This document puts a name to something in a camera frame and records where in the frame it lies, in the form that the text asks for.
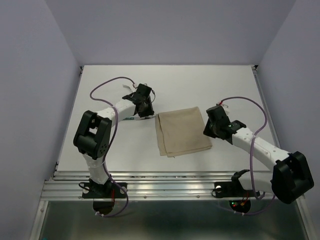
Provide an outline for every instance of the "folded cloth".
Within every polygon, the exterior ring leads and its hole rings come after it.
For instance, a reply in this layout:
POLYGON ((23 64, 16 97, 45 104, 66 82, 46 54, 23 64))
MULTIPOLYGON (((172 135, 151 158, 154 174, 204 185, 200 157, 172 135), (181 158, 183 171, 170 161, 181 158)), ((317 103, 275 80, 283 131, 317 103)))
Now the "folded cloth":
POLYGON ((176 157, 210 149, 203 134, 204 120, 199 108, 161 112, 155 117, 155 130, 161 156, 176 157))

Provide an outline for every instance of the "metal frame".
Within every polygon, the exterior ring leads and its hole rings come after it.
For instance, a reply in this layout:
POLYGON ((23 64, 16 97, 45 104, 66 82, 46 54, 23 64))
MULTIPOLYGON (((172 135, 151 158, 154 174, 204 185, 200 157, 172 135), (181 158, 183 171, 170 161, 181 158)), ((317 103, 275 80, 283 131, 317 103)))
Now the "metal frame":
MULTIPOLYGON (((275 145, 280 148, 277 133, 270 116, 265 96, 261 89, 257 70, 252 67, 256 85, 266 110, 269 127, 275 145)), ((172 201, 172 200, 218 200, 212 196, 214 182, 230 181, 234 172, 112 172, 116 181, 128 183, 128 195, 131 201, 172 201)), ((39 239, 49 201, 92 201, 83 199, 79 182, 89 178, 87 171, 56 171, 50 181, 43 185, 39 207, 34 220, 30 240, 39 239)), ((318 239, 304 196, 296 200, 301 221, 310 240, 318 239)))

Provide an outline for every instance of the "screw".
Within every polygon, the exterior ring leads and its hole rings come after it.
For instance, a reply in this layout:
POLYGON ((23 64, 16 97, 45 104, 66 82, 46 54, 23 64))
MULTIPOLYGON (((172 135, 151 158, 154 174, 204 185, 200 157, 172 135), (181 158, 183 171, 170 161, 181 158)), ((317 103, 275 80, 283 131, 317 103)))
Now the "screw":
MULTIPOLYGON (((127 191, 126 187, 124 187, 124 186, 122 187, 122 189, 123 189, 125 192, 127 191)), ((124 192, 122 189, 120 189, 120 193, 121 193, 121 194, 125 194, 125 192, 124 192)))
POLYGON ((220 185, 216 186, 216 187, 215 187, 215 191, 216 191, 217 193, 221 193, 221 192, 222 192, 222 187, 221 187, 220 185))

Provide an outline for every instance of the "wire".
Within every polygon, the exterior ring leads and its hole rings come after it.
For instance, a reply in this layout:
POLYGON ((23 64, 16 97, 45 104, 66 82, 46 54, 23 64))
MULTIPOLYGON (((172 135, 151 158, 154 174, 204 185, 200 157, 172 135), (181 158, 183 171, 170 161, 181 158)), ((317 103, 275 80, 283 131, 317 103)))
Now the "wire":
POLYGON ((240 202, 240 203, 242 203, 242 202, 245 200, 245 198, 248 196, 248 193, 249 193, 249 192, 247 191, 247 192, 246 192, 246 195, 243 196, 243 198, 241 199, 241 202, 240 202))
POLYGON ((84 189, 84 190, 86 190, 88 192, 91 192, 91 190, 89 188, 86 188, 85 186, 82 186, 81 184, 84 184, 84 182, 79 182, 78 185, 79 185, 80 188, 82 188, 82 189, 84 189))
POLYGON ((116 202, 116 199, 115 199, 115 190, 112 189, 112 192, 111 192, 111 199, 112 199, 112 202, 115 203, 116 202))
POLYGON ((153 100, 152 100, 152 102, 151 102, 151 103, 153 104, 153 103, 154 103, 154 101, 156 100, 156 93, 155 93, 155 91, 154 91, 153 89, 151 90, 151 92, 152 92, 152 93, 153 93, 153 95, 154 95, 154 98, 153 98, 153 100))
POLYGON ((259 211, 247 212, 247 213, 242 213, 242 212, 238 212, 238 211, 235 211, 235 210, 232 210, 232 209, 229 209, 229 208, 225 208, 223 206, 220 206, 219 204, 215 204, 215 205, 220 209, 226 210, 226 211, 234 213, 234 214, 243 215, 243 216, 254 216, 254 215, 262 214, 263 212, 268 210, 270 208, 270 206, 274 203, 275 198, 276 198, 276 196, 273 195, 271 201, 269 202, 269 204, 265 208, 263 208, 263 209, 261 209, 259 211))
POLYGON ((249 192, 247 192, 246 195, 247 195, 246 200, 245 200, 244 202, 241 202, 241 203, 240 203, 241 206, 245 205, 246 202, 248 202, 248 200, 249 200, 249 196, 250 196, 249 192))
POLYGON ((256 101, 248 98, 248 97, 244 97, 244 96, 231 96, 231 97, 227 97, 224 98, 220 101, 219 105, 221 105, 224 101, 226 100, 230 100, 230 99, 244 99, 247 100, 249 102, 252 102, 253 104, 255 104, 258 108, 260 108, 260 110, 262 111, 263 115, 264 115, 264 123, 263 125, 257 130, 255 131, 255 133, 253 134, 253 138, 251 140, 251 146, 250 146, 250 176, 251 176, 251 185, 252 185, 252 191, 253 191, 253 195, 257 200, 261 200, 262 198, 264 198, 264 196, 266 195, 265 192, 263 192, 263 194, 261 196, 257 196, 256 193, 256 188, 255 188, 255 179, 254 179, 254 167, 253 167, 253 162, 254 162, 254 146, 255 146, 255 140, 257 137, 257 134, 261 132, 262 129, 265 128, 265 126, 267 125, 268 122, 268 118, 267 118, 267 113, 266 111, 263 109, 262 106, 259 105, 259 103, 257 103, 256 101))
POLYGON ((132 79, 130 79, 130 78, 128 78, 128 77, 118 76, 118 77, 112 78, 112 79, 110 79, 110 80, 108 80, 108 81, 105 81, 105 82, 101 83, 100 85, 96 86, 96 87, 90 92, 90 98, 91 98, 92 100, 106 103, 106 104, 108 104, 109 106, 111 106, 111 107, 113 108, 113 110, 114 110, 114 113, 115 113, 114 131, 113 131, 113 135, 112 135, 112 138, 111 138, 110 143, 109 143, 109 146, 108 146, 108 150, 107 150, 106 153, 103 155, 103 158, 102 158, 102 166, 103 166, 103 169, 104 169, 105 174, 108 176, 108 178, 110 179, 110 181, 111 181, 114 185, 116 185, 117 188, 119 188, 120 190, 122 190, 122 191, 124 192, 125 198, 126 198, 126 202, 125 202, 125 205, 123 206, 123 208, 121 208, 118 212, 116 212, 116 213, 114 213, 114 214, 111 214, 111 215, 102 215, 102 214, 96 212, 97 215, 99 215, 99 216, 101 216, 101 217, 104 217, 104 218, 110 218, 110 217, 117 216, 118 214, 122 213, 122 212, 126 209, 126 207, 128 206, 128 204, 129 204, 129 196, 128 196, 127 190, 124 189, 122 186, 120 186, 120 185, 112 178, 112 176, 111 176, 111 174, 109 173, 109 171, 108 171, 108 169, 107 169, 107 166, 106 166, 106 164, 105 164, 107 153, 108 153, 108 151, 109 151, 112 143, 114 142, 114 139, 115 139, 115 136, 116 136, 116 133, 117 133, 117 130, 118 130, 118 120, 119 120, 118 110, 114 107, 114 105, 113 105, 111 102, 109 102, 109 101, 107 101, 107 100, 105 100, 105 99, 102 99, 102 98, 95 98, 95 97, 93 97, 93 93, 94 93, 98 88, 100 88, 100 87, 102 87, 103 85, 105 85, 105 84, 107 84, 107 83, 110 83, 110 82, 112 82, 112 81, 114 81, 114 80, 117 80, 117 79, 127 79, 127 80, 129 80, 129 81, 132 82, 133 87, 134 87, 135 84, 136 84, 132 79))

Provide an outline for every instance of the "red wire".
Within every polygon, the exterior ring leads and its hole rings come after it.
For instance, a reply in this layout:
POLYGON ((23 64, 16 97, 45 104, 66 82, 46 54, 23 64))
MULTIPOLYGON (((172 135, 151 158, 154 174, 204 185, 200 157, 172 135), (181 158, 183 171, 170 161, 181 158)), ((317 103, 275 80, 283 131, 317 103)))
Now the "red wire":
POLYGON ((246 200, 244 201, 243 205, 246 204, 246 202, 248 201, 248 199, 249 199, 249 192, 247 192, 247 197, 246 197, 246 200))
POLYGON ((245 200, 246 196, 248 196, 248 192, 247 192, 246 195, 244 195, 243 198, 241 199, 241 202, 240 202, 241 204, 242 204, 242 202, 245 200))
POLYGON ((111 198, 112 198, 112 201, 115 203, 116 199, 115 199, 115 190, 114 189, 112 189, 111 198))

